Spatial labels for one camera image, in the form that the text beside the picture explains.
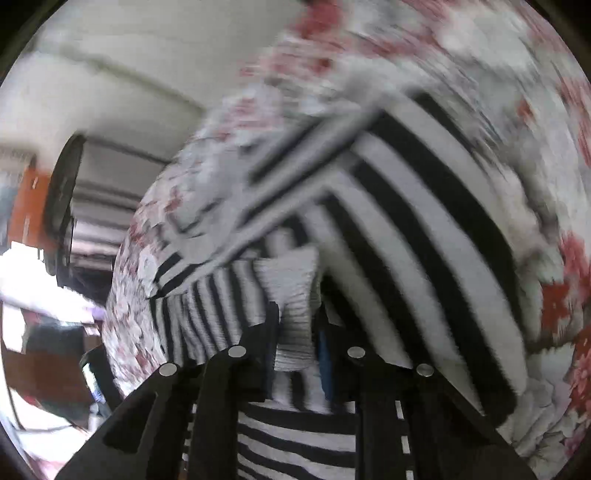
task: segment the black and white stripes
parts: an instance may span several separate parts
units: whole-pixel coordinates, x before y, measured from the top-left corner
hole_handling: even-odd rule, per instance
[[[390,363],[437,366],[501,423],[525,388],[521,313],[503,211],[466,146],[421,95],[308,122],[258,147],[240,185],[204,217],[224,222],[228,205],[239,211],[190,240],[215,253],[193,262],[165,250],[151,308],[167,356],[203,362],[236,343],[277,296],[280,280],[264,258],[311,245],[330,321]],[[293,316],[309,319],[312,310]],[[340,430],[351,420],[323,415],[334,408],[314,388],[309,323],[297,325],[282,339],[297,361],[282,364],[273,400],[240,416],[239,474],[353,478],[354,431]],[[331,435],[331,445],[321,442]]]

